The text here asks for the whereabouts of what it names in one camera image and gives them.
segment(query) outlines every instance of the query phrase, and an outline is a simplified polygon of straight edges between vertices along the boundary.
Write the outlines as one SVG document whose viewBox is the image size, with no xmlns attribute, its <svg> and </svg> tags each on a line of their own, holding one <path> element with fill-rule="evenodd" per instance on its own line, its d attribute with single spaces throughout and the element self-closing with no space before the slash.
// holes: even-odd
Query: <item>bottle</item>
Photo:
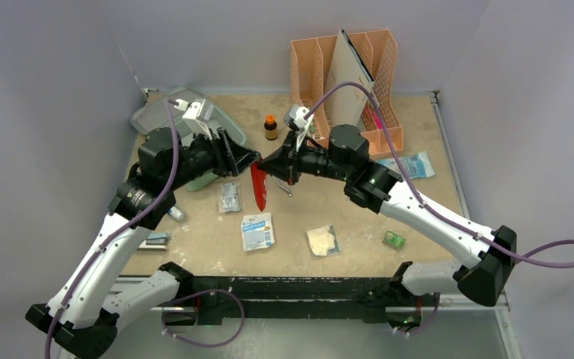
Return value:
<svg viewBox="0 0 574 359">
<path fill-rule="evenodd" d="M 181 222 L 184 220 L 184 218 L 186 217 L 186 214 L 179 208 L 172 206 L 169 210 L 168 210 L 168 214 L 170 215 L 170 217 L 175 218 L 175 221 Z"/>
<path fill-rule="evenodd" d="M 273 141 L 278 138 L 278 124 L 272 114 L 268 114 L 265 118 L 265 138 Z"/>
</svg>

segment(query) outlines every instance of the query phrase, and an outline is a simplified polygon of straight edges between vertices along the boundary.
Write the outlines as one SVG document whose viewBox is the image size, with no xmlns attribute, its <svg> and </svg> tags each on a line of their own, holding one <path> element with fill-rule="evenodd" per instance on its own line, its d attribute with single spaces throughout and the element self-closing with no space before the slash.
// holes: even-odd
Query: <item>wooden table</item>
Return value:
<svg viewBox="0 0 574 359">
<path fill-rule="evenodd" d="M 263 156 L 278 148 L 288 132 L 280 121 L 278 140 L 267 141 L 263 129 L 267 114 L 283 118 L 291 107 L 288 95 L 218 95 L 210 96 L 210 100 L 245 131 L 246 146 Z M 461 213 L 429 98 L 396 96 L 392 102 L 404 127 L 403 155 L 427 151 L 436 172 L 432 178 L 416 179 L 417 188 L 443 206 Z M 144 137 L 139 135 L 131 163 L 137 160 L 136 151 L 143 141 Z M 243 210 L 219 215 L 218 183 L 233 180 L 240 183 Z M 137 251 L 123 274 L 150 275 L 160 264 L 173 261 L 195 275 L 388 277 L 404 261 L 429 263 L 451 259 L 448 252 L 405 224 L 352 204 L 344 196 L 343 186 L 342 182 L 303 175 L 300 182 L 291 187 L 294 197 L 290 198 L 268 179 L 265 211 L 272 214 L 276 243 L 270 248 L 251 252 L 243 251 L 241 239 L 241 219 L 259 212 L 249 171 L 234 179 L 219 179 L 199 191 L 181 188 L 175 196 L 177 206 L 188 215 L 186 221 L 178 223 L 166 216 L 157 228 L 158 232 L 171 235 L 169 250 Z M 314 258 L 305 232 L 328 224 L 335 228 L 340 253 Z M 401 251 L 382 243 L 387 230 L 406 239 Z"/>
</svg>

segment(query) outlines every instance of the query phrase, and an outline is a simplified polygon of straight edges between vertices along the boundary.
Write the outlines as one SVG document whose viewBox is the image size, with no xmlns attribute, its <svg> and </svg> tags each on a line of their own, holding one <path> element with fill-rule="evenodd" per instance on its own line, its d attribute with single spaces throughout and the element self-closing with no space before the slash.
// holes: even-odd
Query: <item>small white bottle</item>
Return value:
<svg viewBox="0 0 574 359">
<path fill-rule="evenodd" d="M 184 211 L 182 211 L 181 209 L 172 206 L 169 210 L 168 210 L 168 215 L 170 215 L 170 217 L 175 218 L 175 221 L 181 222 L 184 220 L 184 218 L 186 218 L 186 214 L 184 213 Z"/>
</svg>

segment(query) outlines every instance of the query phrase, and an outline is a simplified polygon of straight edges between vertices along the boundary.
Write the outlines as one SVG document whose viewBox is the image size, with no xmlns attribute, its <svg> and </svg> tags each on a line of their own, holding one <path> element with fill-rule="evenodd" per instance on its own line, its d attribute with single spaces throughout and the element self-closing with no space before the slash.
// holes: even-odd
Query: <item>blue plastic packet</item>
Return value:
<svg viewBox="0 0 574 359">
<path fill-rule="evenodd" d="M 435 174 L 430 164 L 430 159 L 428 159 L 428 154 L 425 151 L 410 157 L 400 157 L 399 159 L 401 160 L 401 165 L 408 171 L 410 178 L 428 178 Z M 377 163 L 387 166 L 398 174 L 401 173 L 395 159 L 381 159 Z"/>
</svg>

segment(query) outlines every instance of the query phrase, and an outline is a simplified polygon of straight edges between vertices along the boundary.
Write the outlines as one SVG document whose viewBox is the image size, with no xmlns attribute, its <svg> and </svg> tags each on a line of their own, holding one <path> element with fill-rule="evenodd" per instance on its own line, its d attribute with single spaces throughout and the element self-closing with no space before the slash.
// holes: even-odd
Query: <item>brown bottle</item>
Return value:
<svg viewBox="0 0 574 359">
<path fill-rule="evenodd" d="M 278 124 L 276 124 L 276 120 L 274 116 L 269 114 L 265 118 L 265 138 L 270 141 L 273 141 L 278 138 Z"/>
</svg>

